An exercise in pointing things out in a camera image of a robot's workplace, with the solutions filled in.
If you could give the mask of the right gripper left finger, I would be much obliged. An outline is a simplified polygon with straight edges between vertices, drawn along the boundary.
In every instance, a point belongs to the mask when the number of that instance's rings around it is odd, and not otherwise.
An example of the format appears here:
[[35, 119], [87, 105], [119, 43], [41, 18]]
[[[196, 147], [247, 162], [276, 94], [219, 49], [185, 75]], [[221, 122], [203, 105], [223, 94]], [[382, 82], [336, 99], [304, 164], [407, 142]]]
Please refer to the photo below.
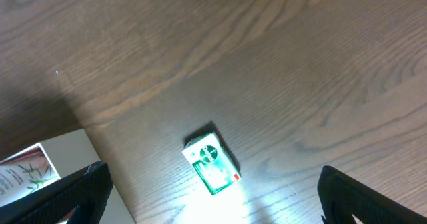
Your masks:
[[1, 222], [98, 224], [113, 189], [107, 163], [97, 161], [1, 208]]

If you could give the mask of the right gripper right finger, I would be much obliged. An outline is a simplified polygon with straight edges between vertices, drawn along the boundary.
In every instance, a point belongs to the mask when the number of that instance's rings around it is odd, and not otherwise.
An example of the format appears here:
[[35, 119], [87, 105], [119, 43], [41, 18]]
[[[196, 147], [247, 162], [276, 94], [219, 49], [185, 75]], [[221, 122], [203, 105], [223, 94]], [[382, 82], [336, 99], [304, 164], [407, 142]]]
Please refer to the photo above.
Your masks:
[[332, 166], [322, 167], [318, 196], [327, 224], [426, 223], [426, 218], [387, 198]]

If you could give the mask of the white cream tube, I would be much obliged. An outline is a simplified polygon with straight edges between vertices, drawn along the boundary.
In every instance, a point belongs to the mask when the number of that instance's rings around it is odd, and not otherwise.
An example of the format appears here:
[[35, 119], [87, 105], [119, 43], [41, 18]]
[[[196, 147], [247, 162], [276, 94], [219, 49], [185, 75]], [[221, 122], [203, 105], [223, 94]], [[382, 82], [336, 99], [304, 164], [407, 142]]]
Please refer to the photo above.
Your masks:
[[44, 156], [1, 164], [1, 206], [34, 193], [59, 180]]

